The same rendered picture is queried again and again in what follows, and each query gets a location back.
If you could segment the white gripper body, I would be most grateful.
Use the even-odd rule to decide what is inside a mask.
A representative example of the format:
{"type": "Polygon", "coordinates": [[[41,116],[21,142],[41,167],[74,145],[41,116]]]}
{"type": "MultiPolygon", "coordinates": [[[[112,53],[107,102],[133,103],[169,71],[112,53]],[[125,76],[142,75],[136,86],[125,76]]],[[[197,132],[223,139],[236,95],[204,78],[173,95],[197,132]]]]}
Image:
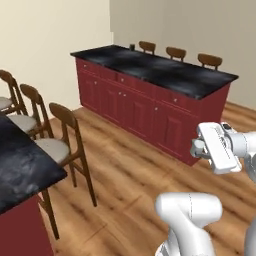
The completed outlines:
{"type": "Polygon", "coordinates": [[[210,159],[207,160],[215,174],[239,172],[242,169],[241,163],[233,154],[220,124],[214,122],[200,123],[197,127],[197,133],[197,139],[203,140],[205,147],[203,150],[195,148],[195,151],[210,155],[210,159]]]}

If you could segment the red counter with black top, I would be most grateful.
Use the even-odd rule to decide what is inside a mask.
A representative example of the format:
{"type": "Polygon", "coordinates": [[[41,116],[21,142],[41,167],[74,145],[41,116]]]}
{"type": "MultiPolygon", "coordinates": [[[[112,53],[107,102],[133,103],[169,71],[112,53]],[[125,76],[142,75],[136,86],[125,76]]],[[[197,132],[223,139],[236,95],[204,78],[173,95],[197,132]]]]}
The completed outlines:
{"type": "Polygon", "coordinates": [[[0,114],[0,256],[54,256],[38,193],[66,176],[25,132],[0,114]]]}

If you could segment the red cupboard door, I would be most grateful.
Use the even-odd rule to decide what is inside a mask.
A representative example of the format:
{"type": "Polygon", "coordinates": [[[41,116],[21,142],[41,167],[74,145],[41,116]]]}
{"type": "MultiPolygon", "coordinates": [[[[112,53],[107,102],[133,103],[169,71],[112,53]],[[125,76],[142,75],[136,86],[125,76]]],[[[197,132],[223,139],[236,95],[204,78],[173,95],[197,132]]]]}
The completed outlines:
{"type": "Polygon", "coordinates": [[[198,118],[177,108],[158,103],[154,110],[152,139],[166,153],[189,162],[190,140],[198,118]]]}
{"type": "Polygon", "coordinates": [[[78,75],[80,100],[83,106],[98,112],[100,108],[99,80],[96,76],[81,72],[78,75]]]}
{"type": "Polygon", "coordinates": [[[137,93],[124,96],[126,128],[136,136],[148,140],[151,135],[154,102],[137,93]]]}
{"type": "Polygon", "coordinates": [[[102,114],[117,125],[122,123],[121,93],[120,88],[110,82],[102,84],[102,114]]]}

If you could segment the red drawer front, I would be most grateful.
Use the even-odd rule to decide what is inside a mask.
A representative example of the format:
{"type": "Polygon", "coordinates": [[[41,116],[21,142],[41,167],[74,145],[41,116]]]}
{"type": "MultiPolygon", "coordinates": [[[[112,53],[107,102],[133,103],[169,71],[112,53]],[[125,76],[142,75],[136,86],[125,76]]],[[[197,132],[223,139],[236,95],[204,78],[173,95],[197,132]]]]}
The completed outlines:
{"type": "Polygon", "coordinates": [[[100,68],[97,64],[83,59],[76,59],[76,69],[78,75],[85,73],[98,76],[100,71],[100,68]]]}
{"type": "Polygon", "coordinates": [[[184,94],[170,89],[157,87],[155,89],[155,96],[156,99],[162,103],[172,105],[194,115],[199,113],[199,101],[184,94]]]}
{"type": "Polygon", "coordinates": [[[100,76],[118,85],[142,93],[148,97],[154,97],[154,87],[151,83],[145,82],[131,75],[126,75],[108,68],[100,69],[100,76]]]}

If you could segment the red cupboard island black top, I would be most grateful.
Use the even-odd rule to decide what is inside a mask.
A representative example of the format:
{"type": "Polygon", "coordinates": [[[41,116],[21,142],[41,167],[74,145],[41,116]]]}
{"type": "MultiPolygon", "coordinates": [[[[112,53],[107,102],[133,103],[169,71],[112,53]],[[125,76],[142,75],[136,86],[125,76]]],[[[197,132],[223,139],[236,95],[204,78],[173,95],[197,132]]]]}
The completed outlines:
{"type": "MultiPolygon", "coordinates": [[[[99,75],[94,76],[96,76],[99,80],[100,108],[98,112],[95,112],[91,109],[90,110],[107,119],[102,114],[102,84],[104,82],[110,82],[118,86],[122,91],[120,95],[122,104],[122,123],[121,125],[117,125],[115,123],[114,124],[130,132],[126,128],[125,123],[126,111],[124,96],[127,93],[132,92],[150,98],[154,102],[151,135],[148,140],[144,140],[142,138],[141,139],[154,145],[155,147],[157,146],[152,139],[155,107],[158,103],[174,107],[172,105],[162,103],[156,99],[155,89],[157,87],[170,89],[198,100],[200,106],[199,113],[197,115],[174,107],[197,117],[198,125],[201,122],[218,122],[221,120],[230,85],[233,81],[238,79],[238,76],[235,74],[217,71],[190,63],[175,61],[136,50],[131,51],[129,48],[121,47],[118,45],[108,45],[94,49],[73,52],[71,56],[75,58],[75,62],[76,59],[83,59],[97,64],[100,69],[105,67],[126,75],[131,75],[153,85],[154,97],[151,98],[142,93],[102,78],[99,71],[99,75]]],[[[197,136],[196,128],[191,140],[197,136]]],[[[191,156],[190,149],[189,155],[189,162],[182,162],[192,166],[197,162],[197,159],[191,156]]]]}

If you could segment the brown wooden stool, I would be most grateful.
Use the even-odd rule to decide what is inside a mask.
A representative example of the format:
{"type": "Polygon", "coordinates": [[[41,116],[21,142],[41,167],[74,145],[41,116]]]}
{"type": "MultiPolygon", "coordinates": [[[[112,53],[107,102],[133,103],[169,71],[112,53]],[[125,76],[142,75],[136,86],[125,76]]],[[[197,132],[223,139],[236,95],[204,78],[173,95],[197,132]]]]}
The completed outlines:
{"type": "Polygon", "coordinates": [[[150,52],[152,55],[155,54],[156,44],[147,41],[140,41],[139,47],[143,50],[143,52],[150,52]]]}
{"type": "Polygon", "coordinates": [[[181,62],[183,62],[184,58],[186,57],[186,51],[180,48],[168,46],[166,48],[166,53],[170,56],[171,59],[176,58],[179,59],[181,62]]]}
{"type": "Polygon", "coordinates": [[[213,67],[215,70],[217,70],[218,67],[223,62],[222,58],[214,55],[205,54],[205,53],[199,53],[197,56],[197,59],[203,67],[210,66],[210,67],[213,67]]]}

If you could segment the wooden stool with pale seat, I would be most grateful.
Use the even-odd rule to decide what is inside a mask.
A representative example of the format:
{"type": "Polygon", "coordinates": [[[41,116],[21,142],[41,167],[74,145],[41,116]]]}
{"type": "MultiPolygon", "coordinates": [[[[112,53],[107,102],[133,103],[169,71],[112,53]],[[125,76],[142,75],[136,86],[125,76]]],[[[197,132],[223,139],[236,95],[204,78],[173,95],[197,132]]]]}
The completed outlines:
{"type": "Polygon", "coordinates": [[[9,98],[0,96],[0,112],[3,114],[11,114],[16,112],[17,114],[27,115],[28,112],[16,79],[10,72],[0,70],[0,80],[4,81],[8,85],[10,92],[9,98]]]}
{"type": "Polygon", "coordinates": [[[77,180],[75,175],[76,170],[78,170],[86,178],[93,206],[96,207],[96,196],[88,168],[78,121],[73,112],[65,106],[57,103],[50,103],[49,108],[51,113],[61,122],[62,138],[42,138],[36,140],[36,144],[61,167],[64,167],[66,165],[69,166],[74,187],[77,186],[77,180]],[[67,127],[72,128],[75,133],[77,144],[77,149],[75,152],[71,152],[67,127]]]}
{"type": "Polygon", "coordinates": [[[31,101],[33,114],[9,115],[9,119],[30,137],[36,138],[39,134],[44,137],[44,132],[53,138],[53,131],[49,122],[48,114],[41,94],[36,88],[27,84],[20,85],[21,92],[31,101]]]}

